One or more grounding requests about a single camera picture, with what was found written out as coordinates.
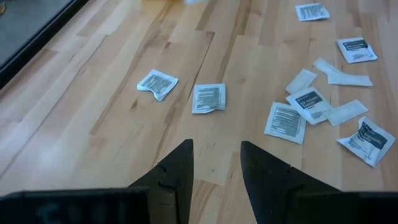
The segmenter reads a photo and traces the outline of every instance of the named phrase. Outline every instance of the white paper wrapper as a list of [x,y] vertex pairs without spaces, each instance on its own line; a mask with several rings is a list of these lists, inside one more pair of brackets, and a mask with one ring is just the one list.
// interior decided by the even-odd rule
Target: white paper wrapper
[[292,106],[273,102],[264,134],[303,144],[305,123]]
[[312,125],[326,121],[327,112],[332,109],[325,97],[314,87],[290,95],[286,100]]
[[330,18],[329,11],[320,3],[296,6],[296,13],[300,22]]
[[178,83],[178,78],[152,70],[137,84],[137,90],[151,91],[157,101],[161,102]]
[[193,89],[193,114],[205,114],[214,110],[225,110],[225,84],[195,85]]
[[348,63],[377,60],[377,55],[363,37],[340,39],[337,44]]
[[313,66],[328,76],[328,84],[373,86],[373,83],[368,76],[346,74],[329,64],[323,58],[318,58],[318,60],[313,63]]
[[332,75],[334,73],[341,73],[340,70],[335,68],[333,65],[329,64],[323,58],[318,58],[314,63],[313,66],[318,69],[319,71],[323,72],[325,75]]
[[354,100],[343,106],[331,109],[328,112],[328,119],[331,125],[335,127],[367,111],[368,109],[359,100]]
[[294,94],[298,91],[304,90],[308,88],[314,79],[317,77],[317,74],[308,71],[307,69],[303,69],[294,79],[293,81],[287,85],[286,91],[290,94]]
[[395,141],[395,137],[369,118],[359,120],[359,130],[349,138],[337,141],[370,166],[376,167]]
[[334,73],[328,76],[328,84],[331,85],[353,85],[373,86],[371,79],[366,75],[349,75],[345,73]]

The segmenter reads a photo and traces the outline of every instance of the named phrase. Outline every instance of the packet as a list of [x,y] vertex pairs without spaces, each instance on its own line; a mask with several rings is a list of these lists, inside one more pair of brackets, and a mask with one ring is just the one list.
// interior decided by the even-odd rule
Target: packet
[[320,3],[296,6],[296,13],[300,22],[330,18],[329,11]]
[[363,37],[337,40],[341,53],[348,63],[377,60],[377,55]]
[[329,75],[328,84],[373,86],[371,79],[367,75],[349,75],[345,73],[334,73],[332,75]]
[[331,109],[328,112],[328,119],[330,124],[335,127],[367,111],[368,109],[359,100],[354,100],[343,106]]
[[328,76],[328,84],[373,86],[368,76],[346,74],[329,64],[323,58],[318,58],[318,60],[313,63],[313,66]]
[[326,121],[327,112],[332,109],[325,97],[314,87],[290,95],[286,100],[312,125]]
[[367,117],[361,118],[358,125],[359,130],[355,134],[337,141],[364,162],[376,167],[396,139]]
[[318,69],[319,71],[323,72],[325,75],[333,75],[334,73],[341,73],[340,70],[335,68],[333,65],[329,64],[323,58],[318,58],[314,63],[313,66]]
[[294,79],[293,81],[287,85],[286,91],[290,94],[294,94],[298,91],[304,90],[308,88],[311,83],[315,80],[317,74],[308,71],[307,69],[303,69]]
[[152,70],[137,84],[137,90],[151,91],[155,99],[161,102],[176,86],[178,78],[166,75],[158,70]]
[[264,134],[303,144],[305,123],[293,106],[273,102]]
[[195,85],[193,89],[193,114],[205,114],[214,110],[225,110],[225,84]]

